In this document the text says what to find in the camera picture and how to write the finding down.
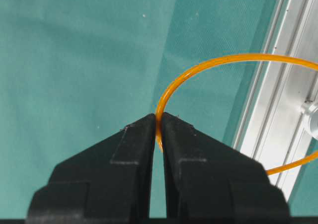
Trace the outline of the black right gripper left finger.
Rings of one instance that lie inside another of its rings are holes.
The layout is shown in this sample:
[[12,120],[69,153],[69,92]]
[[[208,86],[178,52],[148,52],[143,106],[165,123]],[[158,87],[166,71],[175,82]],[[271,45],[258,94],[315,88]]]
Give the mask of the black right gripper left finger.
[[150,212],[154,114],[57,164],[28,224],[136,224]]

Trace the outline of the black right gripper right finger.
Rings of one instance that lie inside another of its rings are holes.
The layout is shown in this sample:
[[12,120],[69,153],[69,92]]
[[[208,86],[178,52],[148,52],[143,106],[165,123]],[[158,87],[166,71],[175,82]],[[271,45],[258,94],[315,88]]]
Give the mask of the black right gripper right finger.
[[290,210],[263,166],[164,113],[167,216],[183,224],[288,224]]

